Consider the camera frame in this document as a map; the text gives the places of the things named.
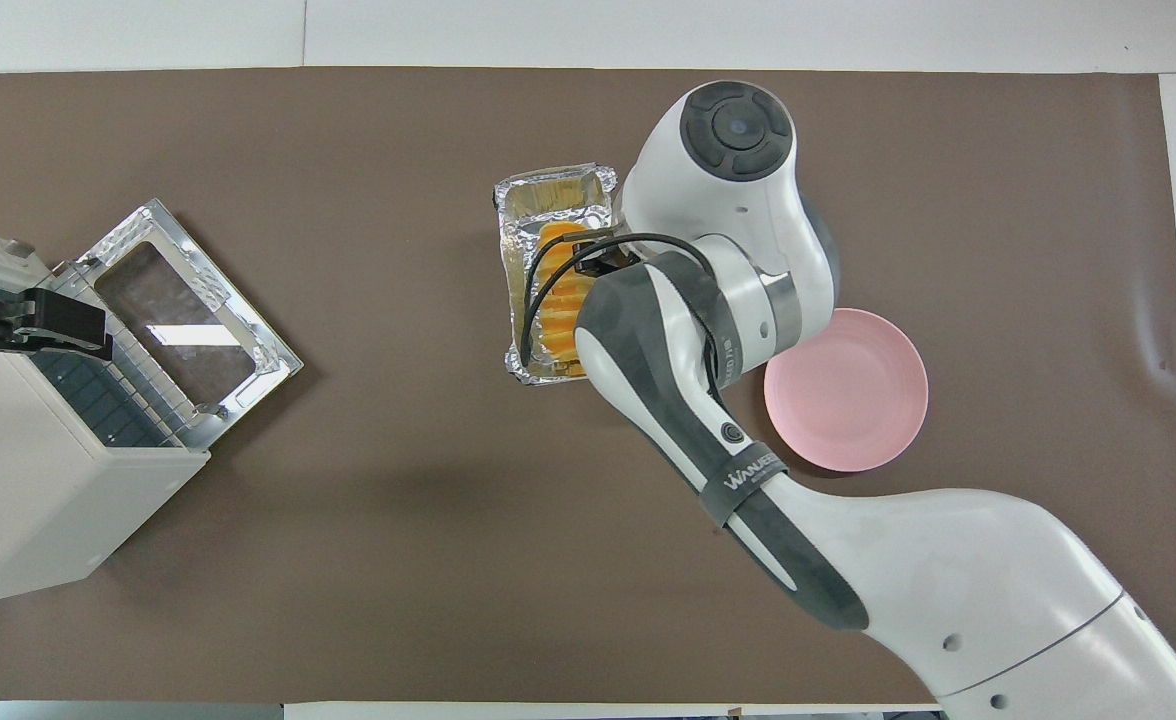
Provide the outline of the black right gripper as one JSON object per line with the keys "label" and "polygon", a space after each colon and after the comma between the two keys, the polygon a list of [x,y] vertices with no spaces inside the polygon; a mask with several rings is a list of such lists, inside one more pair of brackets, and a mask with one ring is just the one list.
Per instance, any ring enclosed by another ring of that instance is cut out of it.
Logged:
{"label": "black right gripper", "polygon": [[576,274],[596,282],[597,278],[628,268],[639,261],[639,255],[632,249],[594,249],[592,254],[576,261]]}

